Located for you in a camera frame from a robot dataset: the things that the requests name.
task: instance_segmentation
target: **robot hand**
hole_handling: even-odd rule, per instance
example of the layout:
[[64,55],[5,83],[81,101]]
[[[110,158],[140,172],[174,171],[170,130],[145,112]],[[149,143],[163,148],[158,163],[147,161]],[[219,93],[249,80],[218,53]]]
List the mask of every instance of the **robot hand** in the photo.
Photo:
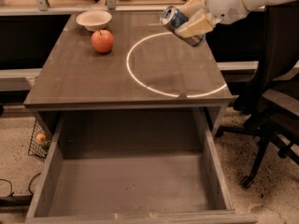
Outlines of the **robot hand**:
[[180,37],[206,34],[221,21],[209,12],[206,0],[190,0],[179,10],[189,18],[175,31]]

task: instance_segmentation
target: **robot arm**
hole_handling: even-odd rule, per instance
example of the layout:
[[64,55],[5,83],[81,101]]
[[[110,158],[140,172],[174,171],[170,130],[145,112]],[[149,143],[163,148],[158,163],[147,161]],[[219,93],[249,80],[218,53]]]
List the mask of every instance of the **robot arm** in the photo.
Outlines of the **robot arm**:
[[296,0],[190,0],[180,10],[189,18],[176,30],[181,37],[202,35],[217,23],[231,24],[262,6],[273,6]]

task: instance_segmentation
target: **chair armrest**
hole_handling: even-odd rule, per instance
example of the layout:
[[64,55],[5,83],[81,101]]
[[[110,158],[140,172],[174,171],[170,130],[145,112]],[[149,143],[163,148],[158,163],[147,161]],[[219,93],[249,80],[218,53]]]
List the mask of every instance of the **chair armrest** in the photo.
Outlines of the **chair armrest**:
[[299,117],[299,101],[297,99],[272,89],[264,92],[263,98]]

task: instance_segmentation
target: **chair backrest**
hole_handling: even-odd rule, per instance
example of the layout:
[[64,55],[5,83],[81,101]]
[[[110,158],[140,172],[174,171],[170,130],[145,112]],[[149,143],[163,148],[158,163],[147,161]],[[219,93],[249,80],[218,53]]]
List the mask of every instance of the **chair backrest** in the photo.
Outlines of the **chair backrest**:
[[235,100],[235,110],[254,112],[262,93],[275,77],[289,72],[299,60],[299,0],[265,8],[261,58],[256,73]]

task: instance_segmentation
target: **orange fruit in basket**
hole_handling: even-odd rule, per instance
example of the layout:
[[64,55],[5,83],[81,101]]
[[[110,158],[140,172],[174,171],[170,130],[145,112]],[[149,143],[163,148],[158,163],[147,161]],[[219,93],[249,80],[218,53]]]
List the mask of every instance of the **orange fruit in basket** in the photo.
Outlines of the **orange fruit in basket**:
[[37,136],[36,136],[36,141],[38,143],[44,143],[46,141],[47,137],[44,133],[39,133]]

